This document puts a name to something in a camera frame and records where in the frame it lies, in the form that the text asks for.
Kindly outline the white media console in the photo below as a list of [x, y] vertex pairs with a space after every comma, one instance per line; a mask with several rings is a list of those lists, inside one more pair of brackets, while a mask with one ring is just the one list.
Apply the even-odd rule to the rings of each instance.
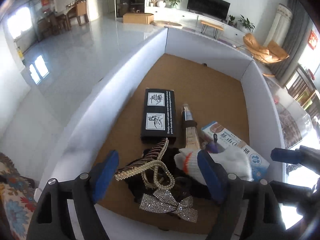
[[[156, 21], [170, 21], [176, 22], [183, 26], [183, 29], [194, 30], [196, 33], [200, 33], [202, 29], [202, 24], [200, 20], [211, 22], [213, 24], [220, 25], [224, 28], [217, 39], [230, 40], [235, 43], [242, 43], [245, 33], [231, 27], [226, 23], [222, 23], [210, 17], [202, 16], [193, 12], [170, 9], [170, 8], [160, 8], [160, 7], [145, 7], [145, 12], [154, 14], [154, 20]], [[213, 29], [208, 27], [205, 34], [206, 36], [213, 37]]]

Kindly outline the green potted plant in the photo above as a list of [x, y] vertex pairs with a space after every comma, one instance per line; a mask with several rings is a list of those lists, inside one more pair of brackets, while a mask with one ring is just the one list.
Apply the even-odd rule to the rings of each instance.
[[166, 3], [169, 3], [171, 8], [177, 7], [183, 0], [164, 0]]

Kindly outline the white cardboard storage box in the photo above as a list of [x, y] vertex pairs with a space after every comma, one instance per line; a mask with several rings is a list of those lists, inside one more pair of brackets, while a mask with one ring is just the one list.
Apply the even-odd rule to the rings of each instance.
[[284, 147], [276, 105], [256, 62], [210, 38], [177, 29], [160, 29], [125, 54], [89, 91], [73, 112], [52, 150], [40, 180], [74, 179], [88, 171], [121, 112], [139, 86], [166, 86], [190, 103], [205, 123], [217, 121], [267, 161]]

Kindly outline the white knit glove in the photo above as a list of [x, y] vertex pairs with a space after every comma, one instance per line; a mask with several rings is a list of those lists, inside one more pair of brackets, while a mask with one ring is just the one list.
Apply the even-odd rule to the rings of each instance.
[[[174, 161], [180, 170], [191, 176], [202, 185], [206, 185], [205, 179], [197, 164], [200, 149], [180, 148], [179, 153], [174, 156]], [[225, 171], [233, 173], [241, 180], [253, 181], [252, 168], [246, 153], [236, 146], [229, 146], [221, 153], [209, 153], [216, 163], [220, 164]]]

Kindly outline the gold tube cosmetic bottle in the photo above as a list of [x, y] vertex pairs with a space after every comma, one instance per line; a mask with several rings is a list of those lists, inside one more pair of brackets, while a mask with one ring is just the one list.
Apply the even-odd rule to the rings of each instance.
[[200, 149], [197, 123], [193, 119], [191, 109], [187, 103], [182, 106], [182, 126], [185, 133], [185, 147], [193, 150]]

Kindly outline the wooden dining chair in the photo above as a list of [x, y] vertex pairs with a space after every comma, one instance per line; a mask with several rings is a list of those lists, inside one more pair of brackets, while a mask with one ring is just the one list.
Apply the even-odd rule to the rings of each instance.
[[287, 84], [288, 93], [310, 115], [319, 118], [319, 91], [310, 74], [298, 65], [290, 82]]

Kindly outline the black rectangular box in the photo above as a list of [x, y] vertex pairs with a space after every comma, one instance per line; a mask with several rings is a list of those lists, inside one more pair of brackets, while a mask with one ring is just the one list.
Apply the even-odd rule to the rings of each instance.
[[176, 142], [177, 121], [173, 90], [145, 90], [140, 138], [145, 144], [157, 144], [165, 138], [168, 138], [171, 145]]

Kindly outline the wooden bench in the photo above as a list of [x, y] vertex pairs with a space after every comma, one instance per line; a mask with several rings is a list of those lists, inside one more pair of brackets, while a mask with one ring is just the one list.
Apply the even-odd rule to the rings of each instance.
[[213, 29], [213, 38], [217, 39], [219, 34], [224, 31], [224, 28], [220, 25], [213, 24], [211, 22], [207, 22], [204, 20], [200, 20], [200, 23], [202, 24], [201, 34], [204, 35], [208, 27], [211, 27]]

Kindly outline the black television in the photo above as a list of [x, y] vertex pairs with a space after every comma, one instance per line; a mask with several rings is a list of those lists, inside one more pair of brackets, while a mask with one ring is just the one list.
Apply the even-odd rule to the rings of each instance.
[[226, 20], [230, 3], [223, 0], [188, 0], [187, 9], [203, 15]]

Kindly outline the brown cardboard box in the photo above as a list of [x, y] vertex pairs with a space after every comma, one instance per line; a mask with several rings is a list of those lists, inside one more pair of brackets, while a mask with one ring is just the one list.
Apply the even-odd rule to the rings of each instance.
[[154, 14], [151, 13], [126, 13], [123, 15], [123, 23], [151, 24], [154, 21]]

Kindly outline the blue white medicine box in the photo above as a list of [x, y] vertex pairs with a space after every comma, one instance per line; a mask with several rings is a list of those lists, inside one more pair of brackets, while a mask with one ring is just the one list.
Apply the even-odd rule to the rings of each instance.
[[269, 162], [253, 150], [253, 148], [251, 148], [246, 142], [223, 127], [217, 121], [213, 121], [201, 128], [201, 138], [208, 143], [216, 139], [219, 152], [224, 151], [229, 148], [229, 146], [236, 146], [240, 148], [249, 159], [253, 179], [255, 181], [259, 181], [264, 178], [270, 165]]

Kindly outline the orange lounge chair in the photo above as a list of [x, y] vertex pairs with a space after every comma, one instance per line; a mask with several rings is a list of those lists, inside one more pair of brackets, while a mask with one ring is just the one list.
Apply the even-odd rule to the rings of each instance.
[[243, 42], [252, 56], [262, 63], [278, 63], [290, 57], [283, 48], [281, 48], [276, 42], [274, 42], [274, 40], [271, 40], [265, 47], [260, 45], [260, 43], [251, 33], [247, 33], [243, 37]]

